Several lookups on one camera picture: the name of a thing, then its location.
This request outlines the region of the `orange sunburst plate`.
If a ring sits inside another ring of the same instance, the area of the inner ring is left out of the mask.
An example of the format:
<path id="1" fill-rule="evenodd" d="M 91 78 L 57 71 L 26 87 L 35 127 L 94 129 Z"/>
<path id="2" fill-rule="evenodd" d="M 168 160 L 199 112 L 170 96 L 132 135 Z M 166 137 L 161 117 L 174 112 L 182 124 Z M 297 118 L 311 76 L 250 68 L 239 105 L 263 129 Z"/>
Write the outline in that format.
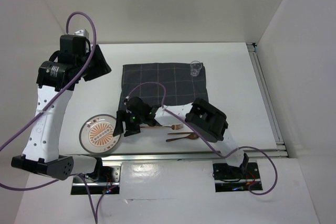
<path id="1" fill-rule="evenodd" d="M 108 114 L 98 114 L 89 118 L 79 131 L 81 147 L 90 154 L 111 152 L 121 135 L 113 136 L 116 118 Z"/>

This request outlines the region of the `copper fork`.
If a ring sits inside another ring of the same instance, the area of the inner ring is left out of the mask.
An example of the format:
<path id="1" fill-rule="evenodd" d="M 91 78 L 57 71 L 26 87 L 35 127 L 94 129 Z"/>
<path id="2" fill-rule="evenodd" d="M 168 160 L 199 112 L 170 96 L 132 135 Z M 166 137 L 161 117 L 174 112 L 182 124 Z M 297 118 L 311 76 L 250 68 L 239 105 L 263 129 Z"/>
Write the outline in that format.
<path id="1" fill-rule="evenodd" d="M 162 125 L 162 126 L 141 126 L 141 128 L 149 128 L 149 129 L 172 129 L 172 130 L 180 130 L 184 127 L 183 124 L 173 124 L 173 125 Z"/>

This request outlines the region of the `dark grey checked cloth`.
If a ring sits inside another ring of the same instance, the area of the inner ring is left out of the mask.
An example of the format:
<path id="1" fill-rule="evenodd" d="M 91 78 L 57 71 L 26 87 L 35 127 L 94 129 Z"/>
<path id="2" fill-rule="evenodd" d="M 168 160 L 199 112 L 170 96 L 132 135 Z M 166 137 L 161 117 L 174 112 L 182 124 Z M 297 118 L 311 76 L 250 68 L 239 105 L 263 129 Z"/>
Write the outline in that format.
<path id="1" fill-rule="evenodd" d="M 201 98 L 208 101 L 206 70 L 191 75 L 189 63 L 143 63 L 123 65 L 119 110 L 125 110 L 126 96 L 139 97 L 150 106 L 184 105 Z"/>

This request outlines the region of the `copper knife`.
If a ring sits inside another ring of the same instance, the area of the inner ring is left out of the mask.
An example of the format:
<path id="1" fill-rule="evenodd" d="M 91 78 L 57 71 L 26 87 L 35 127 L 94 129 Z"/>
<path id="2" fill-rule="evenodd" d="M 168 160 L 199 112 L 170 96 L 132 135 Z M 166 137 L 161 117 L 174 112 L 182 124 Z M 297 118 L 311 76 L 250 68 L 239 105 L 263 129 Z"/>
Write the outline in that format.
<path id="1" fill-rule="evenodd" d="M 168 135 L 185 135 L 185 134 L 194 134 L 194 132 L 175 132 L 175 133 L 168 133 Z"/>

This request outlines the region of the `clear drinking glass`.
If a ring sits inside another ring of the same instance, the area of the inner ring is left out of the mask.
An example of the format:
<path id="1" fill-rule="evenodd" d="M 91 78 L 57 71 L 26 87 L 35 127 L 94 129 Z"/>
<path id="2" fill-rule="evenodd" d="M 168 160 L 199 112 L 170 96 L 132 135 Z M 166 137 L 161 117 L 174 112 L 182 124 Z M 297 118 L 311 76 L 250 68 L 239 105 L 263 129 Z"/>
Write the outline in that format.
<path id="1" fill-rule="evenodd" d="M 190 68 L 191 68 L 191 76 L 192 77 L 197 77 L 203 67 L 203 64 L 199 61 L 192 61 L 190 63 Z"/>

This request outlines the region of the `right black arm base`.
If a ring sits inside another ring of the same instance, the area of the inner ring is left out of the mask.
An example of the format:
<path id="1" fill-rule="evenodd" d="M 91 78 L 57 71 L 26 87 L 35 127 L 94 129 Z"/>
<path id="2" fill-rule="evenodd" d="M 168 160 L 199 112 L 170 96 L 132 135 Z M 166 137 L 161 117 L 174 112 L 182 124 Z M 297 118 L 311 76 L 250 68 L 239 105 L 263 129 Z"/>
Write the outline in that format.
<path id="1" fill-rule="evenodd" d="M 248 191 L 249 186 L 252 191 L 263 190 L 256 162 L 248 163 L 246 171 L 242 174 L 226 163 L 214 163 L 212 175 L 216 193 Z"/>

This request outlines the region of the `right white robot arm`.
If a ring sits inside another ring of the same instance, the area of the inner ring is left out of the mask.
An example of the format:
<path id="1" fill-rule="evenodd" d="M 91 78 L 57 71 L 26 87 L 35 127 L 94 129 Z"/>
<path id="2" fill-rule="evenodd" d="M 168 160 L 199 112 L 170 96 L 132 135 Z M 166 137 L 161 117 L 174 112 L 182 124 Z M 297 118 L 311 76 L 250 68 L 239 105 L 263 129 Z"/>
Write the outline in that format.
<path id="1" fill-rule="evenodd" d="M 249 157 L 233 139 L 225 113 L 206 100 L 197 98 L 184 105 L 150 106 L 138 97 L 127 97 L 124 104 L 125 110 L 117 111 L 113 136 L 139 134 L 141 124 L 155 127 L 181 122 L 204 140 L 215 154 L 225 159 L 233 179 L 245 177 Z"/>

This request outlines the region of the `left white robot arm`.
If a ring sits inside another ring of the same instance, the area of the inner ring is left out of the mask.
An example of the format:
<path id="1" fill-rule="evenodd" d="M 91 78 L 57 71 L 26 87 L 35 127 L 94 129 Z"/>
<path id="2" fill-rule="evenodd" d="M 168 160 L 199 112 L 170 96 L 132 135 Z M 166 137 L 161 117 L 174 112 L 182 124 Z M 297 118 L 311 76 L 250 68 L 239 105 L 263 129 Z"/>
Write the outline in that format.
<path id="1" fill-rule="evenodd" d="M 85 174 L 91 181 L 103 177 L 100 158 L 87 155 L 59 154 L 59 139 L 67 105 L 75 85 L 111 72 L 99 46 L 89 41 L 89 33 L 79 30 L 60 36 L 60 49 L 38 69 L 38 102 L 33 127 L 26 147 L 11 161 L 13 168 L 65 180 Z"/>

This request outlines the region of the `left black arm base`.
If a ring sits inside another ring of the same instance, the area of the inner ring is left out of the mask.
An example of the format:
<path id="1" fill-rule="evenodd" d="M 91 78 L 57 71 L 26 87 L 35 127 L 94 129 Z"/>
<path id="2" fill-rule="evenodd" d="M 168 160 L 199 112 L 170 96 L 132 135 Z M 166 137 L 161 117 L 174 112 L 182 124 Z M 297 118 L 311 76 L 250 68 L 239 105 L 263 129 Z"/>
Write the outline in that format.
<path id="1" fill-rule="evenodd" d="M 117 195 L 120 192 L 121 165 L 104 165 L 95 174 L 83 174 L 91 195 Z M 72 180 L 71 195 L 87 195 L 85 183 L 79 176 Z"/>

